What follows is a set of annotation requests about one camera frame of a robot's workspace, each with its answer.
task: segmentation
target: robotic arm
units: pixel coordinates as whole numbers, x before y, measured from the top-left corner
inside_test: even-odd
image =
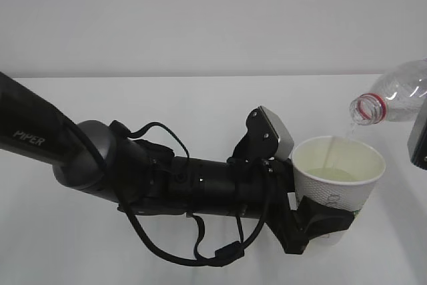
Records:
[[[155,255],[184,266],[225,266],[244,255],[264,224],[284,252],[302,254],[308,242],[346,230],[351,212],[328,208],[303,198],[290,209],[293,167],[288,159],[294,142],[279,117],[260,106],[246,120],[248,132],[227,162],[190,158],[176,135],[161,123],[132,133],[113,121],[89,120],[78,125],[16,81],[0,73],[0,148],[53,165],[57,181],[69,188],[118,204],[142,242]],[[167,130],[187,157],[142,139],[153,126]],[[215,252],[199,254],[204,223],[195,215],[235,216],[240,240]],[[195,259],[180,258],[158,248],[136,216],[182,215],[195,219],[199,237]],[[244,240],[241,218],[258,219]]]

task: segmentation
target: black wire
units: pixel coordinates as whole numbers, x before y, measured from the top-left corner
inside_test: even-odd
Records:
[[[194,215],[193,213],[187,213],[189,217],[194,218],[196,224],[197,224],[197,240],[195,241],[194,247],[193,247],[193,255],[198,260],[207,260],[206,257],[200,255],[199,253],[199,245],[203,238],[205,237],[205,222],[203,221],[203,218],[200,216]]]
[[[245,250],[260,234],[262,227],[264,226],[267,215],[268,215],[268,208],[270,205],[270,178],[268,177],[268,173],[266,169],[263,167],[263,173],[264,173],[264,180],[266,181],[266,197],[264,200],[264,206],[262,214],[253,230],[253,232],[250,234],[250,236],[247,238],[245,242],[240,246],[239,250],[236,251],[236,253],[229,258],[225,259],[218,259],[218,258],[207,258],[205,260],[192,260],[188,258],[182,258],[178,256],[174,256],[172,254],[169,254],[162,249],[158,248],[148,237],[147,233],[145,233],[144,229],[142,228],[141,224],[139,223],[139,220],[136,218],[135,213],[133,213],[133,210],[129,203],[127,202],[125,196],[123,195],[120,187],[115,183],[115,180],[113,179],[107,164],[105,163],[104,158],[99,153],[98,149],[95,147],[93,142],[86,136],[86,134],[78,127],[75,123],[73,123],[69,118],[65,117],[65,126],[69,128],[69,130],[76,136],[78,140],[81,141],[81,143],[85,146],[87,151],[91,154],[93,159],[95,160],[96,164],[98,165],[99,169],[102,171],[103,175],[105,176],[105,179],[109,184],[111,184],[111,188],[113,189],[117,201],[119,202],[119,205],[123,209],[125,215],[127,216],[127,219],[130,221],[133,229],[141,239],[141,241],[144,243],[144,245],[148,248],[150,252],[155,254],[156,256],[163,258],[164,260],[167,260],[168,262],[172,262],[174,264],[183,265],[183,266],[213,266],[213,267],[220,267],[224,265],[228,265],[232,262],[234,262],[236,259],[240,257],[240,252],[242,250]],[[160,127],[164,128],[168,132],[170,129],[168,129],[163,124],[160,124]]]
[[[153,127],[161,127],[163,128],[165,131],[167,131],[169,133],[170,136],[172,136],[177,142],[178,144],[182,147],[182,149],[184,150],[187,159],[189,159],[189,152],[188,149],[186,148],[186,146],[183,144],[183,142],[178,138],[178,136],[175,135],[175,133],[173,131],[171,131],[166,125],[163,125],[162,123],[159,123],[158,121],[153,121],[151,123],[148,123],[147,125],[143,126],[140,130],[135,131],[134,133],[130,133],[128,135],[129,138],[132,139],[137,139],[137,138],[141,138],[142,136],[144,136],[147,131],[149,131],[151,128]]]
[[[236,213],[236,222],[238,224],[240,242],[243,243],[243,239],[244,239],[243,226],[242,226],[242,220],[240,219],[240,214],[239,213]]]

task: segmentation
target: paper cup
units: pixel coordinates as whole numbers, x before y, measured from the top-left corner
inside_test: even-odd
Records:
[[[294,149],[295,195],[311,198],[327,207],[348,210],[356,216],[368,199],[376,181],[386,170],[384,158],[374,148],[356,140],[324,136],[308,139]],[[316,170],[335,168],[351,176],[316,176]],[[344,232],[316,238],[317,243],[336,244]]]

